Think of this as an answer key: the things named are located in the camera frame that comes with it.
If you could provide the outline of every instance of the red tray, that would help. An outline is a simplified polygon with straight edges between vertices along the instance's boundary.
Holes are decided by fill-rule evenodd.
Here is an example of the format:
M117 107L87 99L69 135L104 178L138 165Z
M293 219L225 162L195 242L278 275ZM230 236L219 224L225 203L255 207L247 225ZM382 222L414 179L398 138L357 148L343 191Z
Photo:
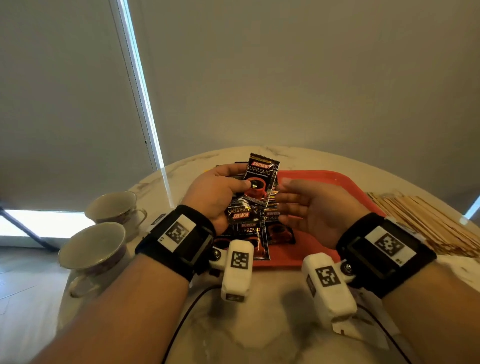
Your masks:
M353 197L367 209L385 216L385 213L347 176L331 170L280 170L278 183L284 177L293 179L313 180L323 183L336 184L346 189ZM279 244L269 245L270 260L255 260L254 267L301 267L303 259L310 254L326 253L334 262L339 262L340 257L336 250L325 248L310 234L294 230L296 243L294 245Z

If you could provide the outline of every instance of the black wristband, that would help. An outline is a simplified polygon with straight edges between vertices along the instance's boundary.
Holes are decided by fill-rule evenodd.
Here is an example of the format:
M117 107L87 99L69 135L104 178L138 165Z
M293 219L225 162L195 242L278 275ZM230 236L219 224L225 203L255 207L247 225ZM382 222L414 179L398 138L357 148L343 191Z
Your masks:
M190 281L209 268L208 249L215 237L212 222L197 210L179 205L161 218L135 249Z
M374 213L353 224L336 249L352 267L355 284L379 298L436 259L411 232Z

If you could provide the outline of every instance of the white sensor device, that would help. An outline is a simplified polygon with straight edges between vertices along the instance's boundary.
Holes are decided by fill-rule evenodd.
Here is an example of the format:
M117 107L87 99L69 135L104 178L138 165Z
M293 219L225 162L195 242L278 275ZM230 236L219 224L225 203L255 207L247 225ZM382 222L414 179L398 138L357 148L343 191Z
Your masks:
M216 249L220 257L210 260L214 269L224 270L221 297L225 301L244 302L252 282L253 244L232 240L228 250Z
M340 263L325 253L308 255L301 271L312 294L315 310L325 328L336 321L347 320L357 312L357 304L347 286L353 276L346 276Z

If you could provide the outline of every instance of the round table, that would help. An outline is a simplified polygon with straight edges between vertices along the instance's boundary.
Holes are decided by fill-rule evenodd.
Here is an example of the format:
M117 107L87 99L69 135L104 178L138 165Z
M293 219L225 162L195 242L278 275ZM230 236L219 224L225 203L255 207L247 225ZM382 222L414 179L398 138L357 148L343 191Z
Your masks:
M461 214L425 190L353 159L316 150L283 146L242 146L180 160L141 180L130 190L148 212L145 229L176 206L191 182L215 165L248 160L258 153L280 161L281 170L333 170L350 177L363 191L401 191L417 195L449 217ZM480 235L473 223L467 228ZM128 243L132 254L142 236ZM73 279L70 274L67 284ZM186 308L205 287L219 283L207 274L196 277ZM82 300L64 295L59 327L78 311ZM254 271L245 303L224 302L218 291L207 293L190 313L170 352L169 363L404 363L395 349L377 349L319 327L308 288L299 270Z

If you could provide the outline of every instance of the person's left hand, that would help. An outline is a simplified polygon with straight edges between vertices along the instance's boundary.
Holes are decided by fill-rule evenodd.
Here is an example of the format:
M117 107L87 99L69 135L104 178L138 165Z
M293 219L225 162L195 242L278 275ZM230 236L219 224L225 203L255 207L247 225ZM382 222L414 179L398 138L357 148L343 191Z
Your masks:
M217 235L228 227L225 209L232 196L251 187L250 181L237 180L228 176L244 173L247 163L224 164L198 176L188 188L181 204L204 214L215 227Z

